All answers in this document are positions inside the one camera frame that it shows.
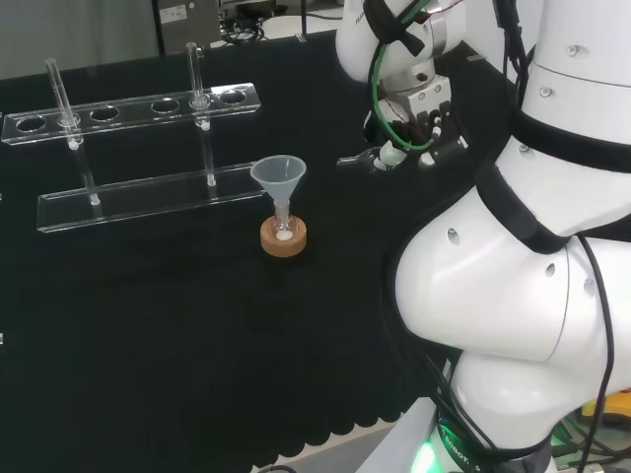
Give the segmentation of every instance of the table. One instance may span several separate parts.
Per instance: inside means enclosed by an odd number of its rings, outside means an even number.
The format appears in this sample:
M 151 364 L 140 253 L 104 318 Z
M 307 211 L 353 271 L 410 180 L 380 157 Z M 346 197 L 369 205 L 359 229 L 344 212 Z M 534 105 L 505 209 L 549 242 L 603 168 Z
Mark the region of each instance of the table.
M 381 257 L 419 215 L 472 185 L 507 138 L 502 78 L 465 45 L 439 71 L 468 142 L 460 167 L 341 171 L 366 148 L 365 88 L 333 34 L 209 51 L 206 85 L 254 82 L 262 109 L 214 123 L 217 166 L 293 154 L 306 251 L 267 257 L 267 197 L 40 235 L 36 199 L 80 186 L 63 140 L 0 147 L 0 470 L 248 473 L 423 393 L 382 333 Z M 72 103 L 186 90 L 184 56 L 64 74 Z M 4 113 L 54 106 L 45 76 L 0 83 Z M 97 184 L 200 169 L 191 123 L 91 135 Z

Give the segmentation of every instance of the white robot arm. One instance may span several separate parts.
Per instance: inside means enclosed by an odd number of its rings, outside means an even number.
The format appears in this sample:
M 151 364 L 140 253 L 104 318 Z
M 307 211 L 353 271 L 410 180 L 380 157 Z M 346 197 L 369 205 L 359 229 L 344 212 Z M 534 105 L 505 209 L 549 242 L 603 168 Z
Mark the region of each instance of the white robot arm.
M 397 13 L 403 3 L 388 4 Z M 351 77 L 366 80 L 376 40 L 367 25 L 360 28 L 357 3 L 347 5 L 353 18 L 345 15 L 338 55 Z M 448 25 L 460 21 L 445 13 Z M 631 44 L 629 18 L 628 0 L 546 0 L 522 106 L 555 130 L 626 150 L 629 161 L 604 169 L 590 164 L 598 156 L 570 162 L 511 138 L 495 164 L 538 223 L 569 242 L 551 254 L 532 251 L 473 188 L 416 235 L 399 262 L 395 292 L 403 321 L 421 338 L 464 350 L 454 392 L 500 448 L 543 442 L 598 393 L 607 359 L 602 300 L 573 235 L 631 214 L 631 61 L 620 60 Z M 355 21 L 353 38 L 347 32 Z M 422 30 L 415 34 L 430 41 L 431 32 Z M 410 65 L 404 49 L 391 49 L 388 72 L 397 61 Z M 631 386 L 631 244 L 591 239 L 590 246 L 610 306 L 612 393 Z M 553 462 L 548 469 L 555 471 Z
M 395 15 L 399 15 L 409 6 L 408 0 L 386 0 Z M 431 13 L 424 25 L 414 23 L 407 30 L 425 43 L 419 56 L 414 57 L 400 42 L 393 43 L 387 51 L 380 79 L 406 71 L 412 66 L 431 60 L 451 51 L 464 38 L 465 7 L 464 2 L 455 5 L 454 0 L 433 0 L 428 4 Z M 362 0 L 344 2 L 344 16 L 337 30 L 335 47 L 340 64 L 351 79 L 359 82 L 368 81 L 375 49 L 379 41 L 371 30 L 364 15 Z

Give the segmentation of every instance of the green light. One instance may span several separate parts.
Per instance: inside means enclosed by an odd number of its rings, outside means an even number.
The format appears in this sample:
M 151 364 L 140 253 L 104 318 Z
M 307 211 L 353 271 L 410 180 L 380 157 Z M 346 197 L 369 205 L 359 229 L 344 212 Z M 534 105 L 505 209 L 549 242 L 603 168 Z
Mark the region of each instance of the green light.
M 435 461 L 436 454 L 434 454 L 432 446 L 428 443 L 423 443 L 416 453 L 410 473 L 429 473 L 434 467 Z

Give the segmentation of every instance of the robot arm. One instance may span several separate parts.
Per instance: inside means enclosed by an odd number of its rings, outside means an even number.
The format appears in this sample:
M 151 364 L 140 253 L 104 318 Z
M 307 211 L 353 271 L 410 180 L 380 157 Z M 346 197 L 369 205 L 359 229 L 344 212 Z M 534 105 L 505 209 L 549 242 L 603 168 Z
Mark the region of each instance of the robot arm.
M 388 5 L 395 14 L 405 7 L 395 0 Z M 454 22 L 448 32 L 458 31 L 452 15 L 460 14 L 445 12 L 447 24 Z M 628 18 L 628 0 L 601 0 L 597 8 L 587 0 L 546 0 L 522 112 L 603 146 L 626 147 L 631 161 L 631 66 L 616 59 L 631 43 Z M 435 25 L 409 30 L 433 50 Z M 337 48 L 351 77 L 367 80 L 376 46 L 359 0 L 347 0 Z M 389 48 L 383 76 L 433 56 L 428 47 L 413 59 L 399 46 Z M 631 214 L 631 172 L 624 163 L 627 170 L 582 166 L 511 138 L 495 166 L 556 236 Z M 631 386 L 631 244 L 592 240 L 591 246 L 615 334 L 611 393 Z M 594 269 L 575 237 L 551 254 L 532 251 L 473 188 L 408 244 L 395 292 L 413 333 L 464 350 L 454 391 L 498 447 L 544 441 L 559 419 L 596 397 L 607 359 L 605 325 Z
M 387 78 L 410 67 L 429 61 L 451 51 L 460 44 L 465 31 L 464 2 L 451 7 L 456 0 L 432 0 L 426 8 L 431 14 L 423 25 L 413 23 L 408 32 L 425 43 L 421 54 L 414 57 L 400 42 L 393 43 L 387 51 L 380 79 Z M 393 14 L 399 15 L 409 4 L 408 0 L 386 0 Z M 348 76 L 359 82 L 367 82 L 368 74 L 379 41 L 364 15 L 362 0 L 344 3 L 344 16 L 337 30 L 335 47 L 340 64 Z
M 406 33 L 424 45 L 413 55 L 401 42 L 391 43 L 383 61 L 375 68 L 380 90 L 386 95 L 374 100 L 373 112 L 367 120 L 367 139 L 374 141 L 373 130 L 380 129 L 386 144 L 374 159 L 374 167 L 392 169 L 410 151 L 425 150 L 421 166 L 432 166 L 446 158 L 464 154 L 466 140 L 450 113 L 452 89 L 449 78 L 436 75 L 433 58 L 452 50 L 464 36 L 464 3 L 462 0 L 430 0 L 424 12 L 410 24 Z M 410 8 L 407 0 L 385 0 L 386 8 L 395 17 Z M 371 67 L 380 46 L 366 18 L 362 0 L 348 0 L 344 5 L 342 24 L 337 31 L 336 49 L 340 64 L 354 80 L 373 80 Z

